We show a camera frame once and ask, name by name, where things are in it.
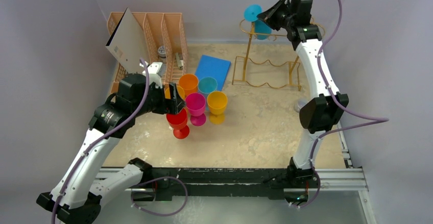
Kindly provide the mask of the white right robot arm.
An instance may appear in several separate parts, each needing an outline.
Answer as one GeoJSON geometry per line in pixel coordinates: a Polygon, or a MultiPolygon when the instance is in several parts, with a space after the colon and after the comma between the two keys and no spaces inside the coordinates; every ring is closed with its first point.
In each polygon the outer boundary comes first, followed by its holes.
{"type": "Polygon", "coordinates": [[[313,0],[279,0],[257,18],[273,30],[285,29],[309,83],[310,100],[299,112],[304,132],[287,167],[286,179],[294,187],[314,176],[314,161],[322,138],[331,131],[349,103],[347,94],[335,87],[324,54],[319,27],[310,22],[313,0]]]}

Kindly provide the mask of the orange wine glass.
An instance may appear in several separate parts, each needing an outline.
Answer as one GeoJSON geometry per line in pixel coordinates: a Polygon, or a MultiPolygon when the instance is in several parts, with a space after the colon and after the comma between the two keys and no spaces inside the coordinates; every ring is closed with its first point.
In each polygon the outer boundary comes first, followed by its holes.
{"type": "Polygon", "coordinates": [[[185,96],[197,93],[198,84],[198,78],[192,73],[187,73],[179,79],[179,86],[184,90],[185,96]]]}

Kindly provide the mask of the light blue front wine glass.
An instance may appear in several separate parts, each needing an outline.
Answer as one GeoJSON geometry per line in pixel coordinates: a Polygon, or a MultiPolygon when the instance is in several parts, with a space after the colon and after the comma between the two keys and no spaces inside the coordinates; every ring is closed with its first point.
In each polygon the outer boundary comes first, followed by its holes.
{"type": "Polygon", "coordinates": [[[218,88],[218,82],[213,77],[204,77],[199,80],[198,83],[198,92],[202,94],[205,98],[218,88]]]}

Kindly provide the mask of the magenta wine glass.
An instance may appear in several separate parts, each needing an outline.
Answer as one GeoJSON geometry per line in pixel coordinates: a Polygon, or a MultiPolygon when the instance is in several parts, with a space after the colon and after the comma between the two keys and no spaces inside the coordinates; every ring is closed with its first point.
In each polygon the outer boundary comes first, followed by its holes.
{"type": "Polygon", "coordinates": [[[204,114],[206,99],[200,93],[191,93],[186,97],[186,107],[190,113],[190,122],[196,127],[202,126],[206,122],[204,114]]]}

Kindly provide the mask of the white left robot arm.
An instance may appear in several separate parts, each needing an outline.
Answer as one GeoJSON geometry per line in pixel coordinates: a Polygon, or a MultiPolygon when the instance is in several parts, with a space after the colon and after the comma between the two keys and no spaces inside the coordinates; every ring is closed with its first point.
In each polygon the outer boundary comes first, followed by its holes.
{"type": "Polygon", "coordinates": [[[52,213],[52,222],[93,223],[116,195],[129,187],[148,187],[154,181],[152,166],[135,158],[117,173],[94,183],[106,158],[137,117],[183,111],[185,101],[175,83],[169,84],[169,91],[171,96],[166,98],[158,75],[131,73],[119,82],[117,92],[95,109],[80,151],[64,177],[37,198],[37,204],[52,213]]]}

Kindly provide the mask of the yellow wine glass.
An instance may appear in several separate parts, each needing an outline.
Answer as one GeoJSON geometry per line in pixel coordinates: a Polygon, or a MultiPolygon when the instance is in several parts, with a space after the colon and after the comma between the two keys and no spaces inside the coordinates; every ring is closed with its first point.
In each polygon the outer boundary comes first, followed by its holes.
{"type": "MultiPolygon", "coordinates": [[[[177,85],[177,91],[178,91],[178,94],[180,95],[180,97],[181,97],[183,100],[185,100],[185,92],[184,92],[183,88],[180,87],[179,85],[177,85]]],[[[171,99],[170,88],[169,88],[169,86],[167,86],[167,87],[165,88],[165,90],[164,90],[164,95],[165,95],[165,98],[166,98],[166,99],[171,99]]]]}
{"type": "Polygon", "coordinates": [[[220,125],[225,121],[225,111],[228,104],[228,98],[221,91],[214,91],[207,97],[209,109],[209,120],[214,125],[220,125]]]}

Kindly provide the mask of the yellow front wine glass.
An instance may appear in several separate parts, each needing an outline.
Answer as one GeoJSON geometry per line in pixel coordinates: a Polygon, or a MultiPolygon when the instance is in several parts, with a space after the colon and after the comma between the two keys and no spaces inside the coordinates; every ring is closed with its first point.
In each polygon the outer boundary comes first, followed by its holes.
{"type": "MultiPolygon", "coordinates": [[[[178,91],[178,94],[180,95],[180,97],[181,97],[183,100],[185,100],[185,92],[184,92],[183,88],[180,87],[179,85],[177,85],[177,91],[178,91]]],[[[170,88],[169,88],[169,86],[167,86],[167,87],[165,88],[165,90],[164,90],[164,95],[165,95],[165,98],[166,98],[166,99],[171,99],[170,88]]]]}

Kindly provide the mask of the red wine glass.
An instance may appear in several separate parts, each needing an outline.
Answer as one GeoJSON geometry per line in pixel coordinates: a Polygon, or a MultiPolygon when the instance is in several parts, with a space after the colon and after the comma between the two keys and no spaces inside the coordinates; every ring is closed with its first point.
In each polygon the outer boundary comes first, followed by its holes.
{"type": "Polygon", "coordinates": [[[185,139],[190,129],[188,123],[188,113],[185,109],[182,109],[178,114],[167,114],[166,119],[173,129],[173,135],[177,139],[185,139]]]}

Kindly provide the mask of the light blue wine glass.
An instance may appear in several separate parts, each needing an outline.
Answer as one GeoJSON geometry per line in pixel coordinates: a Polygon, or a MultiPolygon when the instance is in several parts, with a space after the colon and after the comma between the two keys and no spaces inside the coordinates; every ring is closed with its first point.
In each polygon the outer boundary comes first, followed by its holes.
{"type": "Polygon", "coordinates": [[[202,94],[205,98],[218,88],[218,82],[213,77],[204,77],[199,80],[198,83],[198,92],[202,94]]]}
{"type": "Polygon", "coordinates": [[[258,19],[258,14],[262,12],[262,7],[257,4],[249,5],[244,11],[244,19],[254,24],[254,32],[258,40],[265,40],[272,33],[272,29],[258,19]]]}

